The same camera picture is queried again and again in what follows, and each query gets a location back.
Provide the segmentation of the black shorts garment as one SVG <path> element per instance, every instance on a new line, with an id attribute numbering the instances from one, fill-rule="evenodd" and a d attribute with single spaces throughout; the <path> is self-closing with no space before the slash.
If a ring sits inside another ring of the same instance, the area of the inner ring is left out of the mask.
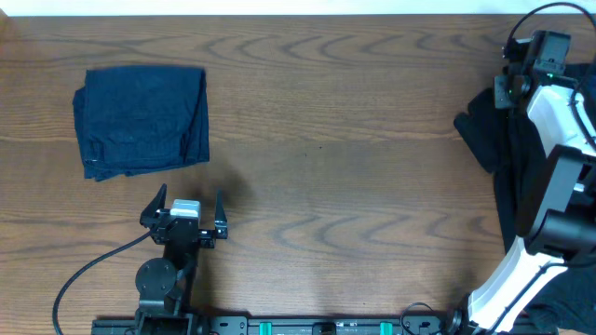
<path id="1" fill-rule="evenodd" d="M 535 126 L 516 110 L 498 110 L 494 91 L 484 89 L 458 114 L 454 127 L 479 164 L 491 174 L 518 173 L 545 161 Z"/>

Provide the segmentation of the folded navy blue garment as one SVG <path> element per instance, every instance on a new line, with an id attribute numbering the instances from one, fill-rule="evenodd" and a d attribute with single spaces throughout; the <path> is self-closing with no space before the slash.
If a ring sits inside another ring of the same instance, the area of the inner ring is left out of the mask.
<path id="1" fill-rule="evenodd" d="M 207 76 L 201 67 L 89 70 L 73 98 L 84 175 L 105 181 L 210 160 Z"/>

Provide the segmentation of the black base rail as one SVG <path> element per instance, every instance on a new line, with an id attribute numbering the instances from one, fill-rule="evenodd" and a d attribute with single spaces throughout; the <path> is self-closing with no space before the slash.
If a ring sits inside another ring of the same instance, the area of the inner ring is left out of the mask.
<path id="1" fill-rule="evenodd" d="M 217 334 L 217 335 L 402 335 L 443 334 L 443 322 L 436 316 L 419 315 L 399 318 L 247 318 L 219 316 L 201 323 L 189 320 L 141 321 L 116 319 L 92 322 L 92 335 L 129 334 Z"/>

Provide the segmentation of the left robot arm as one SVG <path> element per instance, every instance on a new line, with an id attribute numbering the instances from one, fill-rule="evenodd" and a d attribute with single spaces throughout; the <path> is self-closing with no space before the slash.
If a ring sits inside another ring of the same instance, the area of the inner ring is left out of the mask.
<path id="1" fill-rule="evenodd" d="M 202 248 L 214 248 L 228 237 L 223 197 L 216 194 L 214 227 L 202 229 L 201 205 L 177 199 L 165 207 L 167 186 L 162 185 L 140 215 L 140 224 L 164 248 L 163 255 L 146 261 L 135 277 L 140 293 L 133 333 L 139 335 L 206 335 L 210 321 L 191 307 L 197 256 Z"/>

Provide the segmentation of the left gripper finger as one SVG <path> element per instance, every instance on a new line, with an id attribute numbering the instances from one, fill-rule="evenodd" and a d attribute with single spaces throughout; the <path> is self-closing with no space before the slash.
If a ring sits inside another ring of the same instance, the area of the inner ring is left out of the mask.
<path id="1" fill-rule="evenodd" d="M 156 196 L 150 201 L 140 215 L 140 225 L 153 228 L 159 222 L 160 210 L 165 208 L 167 185 L 163 183 Z"/>
<path id="2" fill-rule="evenodd" d="M 214 213 L 214 227 L 217 239 L 228 238 L 228 220 L 224 211 L 223 195 L 217 191 Z"/>

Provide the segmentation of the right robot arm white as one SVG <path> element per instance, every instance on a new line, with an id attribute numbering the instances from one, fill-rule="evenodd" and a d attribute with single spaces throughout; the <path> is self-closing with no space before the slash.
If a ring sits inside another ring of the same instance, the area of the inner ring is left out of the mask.
<path id="1" fill-rule="evenodd" d="M 522 310 L 554 278 L 595 263 L 595 77 L 571 38 L 512 39 L 493 85 L 454 127 L 494 178 L 505 258 L 447 319 L 448 334 L 535 334 Z"/>

